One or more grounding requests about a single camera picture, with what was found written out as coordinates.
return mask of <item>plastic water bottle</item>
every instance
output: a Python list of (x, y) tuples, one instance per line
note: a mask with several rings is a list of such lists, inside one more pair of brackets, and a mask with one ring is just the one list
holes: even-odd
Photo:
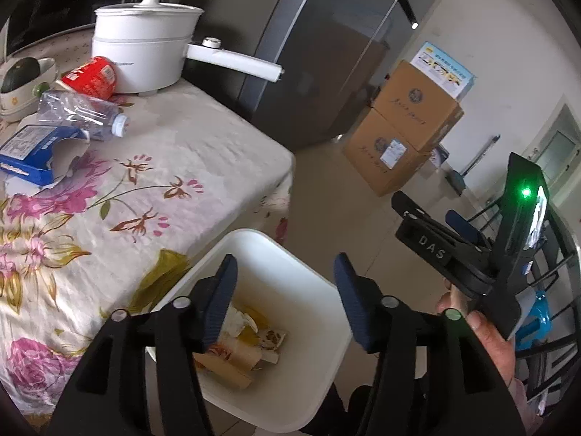
[(116, 104), (82, 93), (48, 90), (38, 105), (38, 124), (75, 126), (98, 141), (123, 137), (126, 123)]

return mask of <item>finger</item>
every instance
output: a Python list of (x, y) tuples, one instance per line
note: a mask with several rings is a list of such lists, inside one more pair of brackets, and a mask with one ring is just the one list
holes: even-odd
[(450, 297), (450, 292), (443, 294), (442, 297), (440, 298), (440, 300), (437, 302), (436, 304), (436, 313), (437, 314), (442, 314), (444, 313), (444, 310), (446, 310), (447, 308), (451, 308), (452, 307), (452, 300)]
[(474, 331), (480, 342), (486, 347), (487, 344), (503, 342), (506, 343), (504, 338), (500, 335), (499, 331), (496, 329), (492, 323), (490, 323), (486, 317), (480, 313), (480, 311), (473, 311), (466, 317), (466, 321), (470, 325), (470, 328)]
[(470, 313), (466, 321), (488, 352), (504, 382), (509, 385), (514, 377), (516, 364), (512, 343), (504, 340), (496, 327), (479, 311)]
[(462, 313), (462, 316), (468, 314), (468, 299), (460, 289), (454, 285), (452, 285), (450, 289), (450, 305), (452, 308), (456, 308), (460, 313)]

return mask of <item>white electric pot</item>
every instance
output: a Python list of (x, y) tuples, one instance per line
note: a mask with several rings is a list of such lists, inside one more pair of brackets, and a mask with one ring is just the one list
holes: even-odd
[(280, 65), (220, 48), (218, 39), (189, 44), (203, 10), (143, 0), (98, 8), (92, 55), (115, 63), (116, 93), (150, 92), (178, 81), (186, 57), (222, 65), (271, 82)]

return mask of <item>refrigerator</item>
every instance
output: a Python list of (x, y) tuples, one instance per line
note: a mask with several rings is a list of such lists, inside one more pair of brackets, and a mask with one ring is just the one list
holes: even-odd
[(188, 62), (184, 77), (291, 150), (345, 133), (435, 0), (181, 0), (196, 39), (276, 62), (272, 84)]

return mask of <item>bottle cap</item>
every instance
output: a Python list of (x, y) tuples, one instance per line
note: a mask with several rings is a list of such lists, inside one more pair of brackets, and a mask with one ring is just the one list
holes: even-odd
[(123, 132), (125, 131), (125, 123), (127, 122), (127, 116), (124, 114), (118, 114), (113, 119), (113, 124), (111, 125), (111, 132), (113, 136), (117, 136), (118, 138), (123, 138)]

